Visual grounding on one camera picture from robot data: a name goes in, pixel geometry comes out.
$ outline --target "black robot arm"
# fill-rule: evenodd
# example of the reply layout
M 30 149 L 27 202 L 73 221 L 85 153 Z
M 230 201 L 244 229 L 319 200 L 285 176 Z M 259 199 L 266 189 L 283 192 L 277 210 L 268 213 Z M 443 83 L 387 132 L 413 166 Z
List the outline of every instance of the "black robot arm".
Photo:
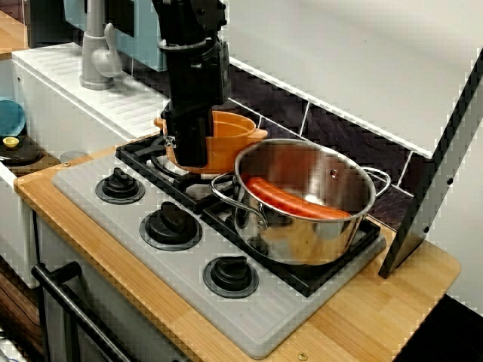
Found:
M 217 33 L 226 25 L 219 0 L 152 0 L 158 13 L 171 101 L 162 113 L 167 142 L 182 166 L 204 167 L 211 108 L 229 96 L 229 54 Z

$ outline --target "sink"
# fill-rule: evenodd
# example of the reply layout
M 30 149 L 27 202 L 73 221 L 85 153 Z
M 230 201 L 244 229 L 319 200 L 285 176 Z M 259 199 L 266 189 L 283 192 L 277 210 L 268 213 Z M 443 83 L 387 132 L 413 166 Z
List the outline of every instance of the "sink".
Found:
M 46 152 L 92 153 L 158 130 L 153 120 L 168 98 L 129 75 L 109 90 L 89 90 L 79 84 L 81 69 L 82 48 L 74 43 L 13 52 L 0 62 L 0 96 L 22 105 L 27 133 Z M 0 163 L 0 255 L 33 288 L 32 211 L 15 193 L 15 179 Z

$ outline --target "faucet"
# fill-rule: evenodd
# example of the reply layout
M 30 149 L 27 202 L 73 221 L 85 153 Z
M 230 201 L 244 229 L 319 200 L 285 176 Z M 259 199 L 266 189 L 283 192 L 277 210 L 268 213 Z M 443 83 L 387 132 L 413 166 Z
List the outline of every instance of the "faucet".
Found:
M 103 30 L 104 0 L 88 0 L 86 30 L 82 45 L 82 87 L 102 91 L 114 85 L 122 74 L 122 62 L 115 49 L 115 29 L 109 23 Z

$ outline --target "stove knob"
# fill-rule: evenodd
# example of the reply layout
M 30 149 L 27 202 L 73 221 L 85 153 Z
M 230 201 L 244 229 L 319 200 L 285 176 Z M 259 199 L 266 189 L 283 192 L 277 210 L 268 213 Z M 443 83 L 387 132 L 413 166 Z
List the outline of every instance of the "stove knob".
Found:
M 161 209 L 151 214 L 146 223 L 148 235 L 163 244 L 185 244 L 198 230 L 198 222 L 172 202 L 163 202 Z
M 111 198 L 132 198 L 139 192 L 139 185 L 132 176 L 116 167 L 112 175 L 104 180 L 103 192 Z
M 211 269 L 211 279 L 220 288 L 230 292 L 247 289 L 252 282 L 251 268 L 246 256 L 225 256 Z

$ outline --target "backsplash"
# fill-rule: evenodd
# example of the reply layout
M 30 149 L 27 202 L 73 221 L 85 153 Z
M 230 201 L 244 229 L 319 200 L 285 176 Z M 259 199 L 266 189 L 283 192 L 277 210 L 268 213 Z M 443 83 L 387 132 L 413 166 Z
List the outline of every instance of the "backsplash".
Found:
M 82 43 L 82 31 L 75 31 L 74 40 Z M 166 72 L 156 72 L 125 54 L 121 56 L 128 74 L 170 96 Z M 392 178 L 392 187 L 376 200 L 369 214 L 398 229 L 423 172 L 425 158 L 236 66 L 230 66 L 230 71 L 231 97 L 215 109 L 250 118 L 268 131 L 269 138 L 312 141 L 346 155 L 361 166 L 386 171 Z M 378 189 L 382 183 L 374 179 L 374 184 Z
M 0 11 L 23 23 L 23 0 L 0 0 Z

